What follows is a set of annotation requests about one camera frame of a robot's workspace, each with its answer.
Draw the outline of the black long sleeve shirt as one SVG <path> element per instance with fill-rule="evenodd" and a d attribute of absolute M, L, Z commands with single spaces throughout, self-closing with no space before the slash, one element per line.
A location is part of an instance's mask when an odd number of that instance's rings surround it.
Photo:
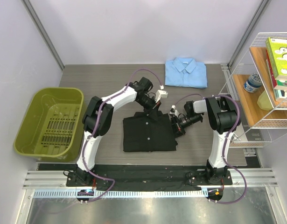
<path fill-rule="evenodd" d="M 169 115 L 158 112 L 157 120 L 142 112 L 123 119 L 123 151 L 165 152 L 176 151 L 177 142 Z"/>

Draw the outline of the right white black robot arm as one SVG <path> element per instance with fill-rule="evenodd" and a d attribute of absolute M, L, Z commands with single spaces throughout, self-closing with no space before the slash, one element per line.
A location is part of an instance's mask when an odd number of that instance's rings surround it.
<path fill-rule="evenodd" d="M 183 136 L 185 128 L 203 121 L 203 115 L 208 115 L 213 142 L 210 156 L 203 172 L 188 173 L 189 179 L 199 178 L 207 184 L 222 183 L 227 178 L 228 151 L 230 142 L 240 123 L 240 111 L 237 103 L 228 95 L 204 98 L 198 101 L 188 101 L 184 105 L 185 115 L 181 115 L 176 105 L 171 106 L 169 115 L 175 137 Z"/>

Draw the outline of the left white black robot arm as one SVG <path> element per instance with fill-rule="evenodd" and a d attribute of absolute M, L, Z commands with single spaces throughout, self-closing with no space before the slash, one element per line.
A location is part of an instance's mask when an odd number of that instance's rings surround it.
<path fill-rule="evenodd" d="M 99 98 L 94 96 L 83 116 L 84 139 L 81 147 L 81 153 L 76 162 L 76 169 L 71 178 L 73 181 L 83 186 L 89 186 L 93 182 L 94 174 L 91 170 L 95 166 L 95 157 L 102 137 L 109 131 L 112 123 L 112 117 L 121 107 L 131 102 L 139 103 L 144 112 L 148 115 L 158 109 L 162 98 L 168 97 L 168 92 L 164 90 L 164 85 L 154 97 L 150 97 L 148 92 L 153 88 L 152 82 L 143 77 L 140 81 L 129 82 L 121 90 L 107 97 Z"/>

